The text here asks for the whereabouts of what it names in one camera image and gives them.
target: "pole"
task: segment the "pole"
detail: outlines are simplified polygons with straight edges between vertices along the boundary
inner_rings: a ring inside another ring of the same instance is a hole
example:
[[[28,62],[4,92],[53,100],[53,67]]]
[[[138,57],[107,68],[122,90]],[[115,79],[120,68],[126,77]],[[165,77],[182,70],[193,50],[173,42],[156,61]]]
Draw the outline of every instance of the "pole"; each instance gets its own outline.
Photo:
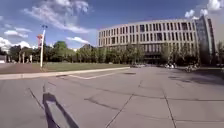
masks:
[[[43,67],[43,52],[44,52],[44,38],[45,38],[45,26],[43,26],[43,37],[42,37],[42,44],[41,44],[41,53],[40,53],[40,67]]]

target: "tall building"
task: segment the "tall building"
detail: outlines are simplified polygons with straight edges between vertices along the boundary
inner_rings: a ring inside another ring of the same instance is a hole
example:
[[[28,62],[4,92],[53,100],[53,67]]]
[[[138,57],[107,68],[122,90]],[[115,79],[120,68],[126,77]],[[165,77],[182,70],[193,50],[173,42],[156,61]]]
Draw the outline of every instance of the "tall building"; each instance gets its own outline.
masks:
[[[200,42],[204,42],[205,47],[212,51],[213,38],[211,19],[201,17],[199,20],[143,21],[104,28],[99,31],[98,45],[125,48],[127,44],[139,44],[144,48],[145,61],[156,63],[161,57],[164,43],[168,43],[169,47],[175,46],[179,51],[183,46],[187,46],[189,52],[194,54]]]

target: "concrete pavement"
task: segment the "concrete pavement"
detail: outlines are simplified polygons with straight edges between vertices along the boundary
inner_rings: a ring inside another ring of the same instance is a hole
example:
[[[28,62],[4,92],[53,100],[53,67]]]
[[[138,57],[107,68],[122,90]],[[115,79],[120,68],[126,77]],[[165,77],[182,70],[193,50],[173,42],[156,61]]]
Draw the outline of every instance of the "concrete pavement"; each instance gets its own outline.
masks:
[[[223,128],[223,108],[222,79],[155,67],[0,80],[1,128]]]

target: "ground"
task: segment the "ground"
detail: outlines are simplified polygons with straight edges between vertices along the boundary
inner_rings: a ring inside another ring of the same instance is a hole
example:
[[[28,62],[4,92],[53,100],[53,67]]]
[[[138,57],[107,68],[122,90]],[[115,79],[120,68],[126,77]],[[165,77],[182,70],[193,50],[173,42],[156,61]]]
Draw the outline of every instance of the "ground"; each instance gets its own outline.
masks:
[[[156,67],[0,81],[1,128],[223,128],[224,80]]]

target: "building facade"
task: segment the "building facade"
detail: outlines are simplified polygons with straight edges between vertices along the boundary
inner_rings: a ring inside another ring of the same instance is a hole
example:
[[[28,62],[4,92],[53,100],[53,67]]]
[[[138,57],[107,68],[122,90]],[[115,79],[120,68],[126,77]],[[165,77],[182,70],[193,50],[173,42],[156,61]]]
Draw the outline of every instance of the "building facade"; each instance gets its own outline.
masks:
[[[185,45],[194,54],[195,49],[199,47],[198,36],[201,36],[197,31],[197,23],[197,20],[193,19],[174,19],[117,25],[99,31],[98,45],[116,48],[139,44],[144,48],[145,61],[156,63],[161,57],[164,43],[169,47],[175,46],[178,51]]]

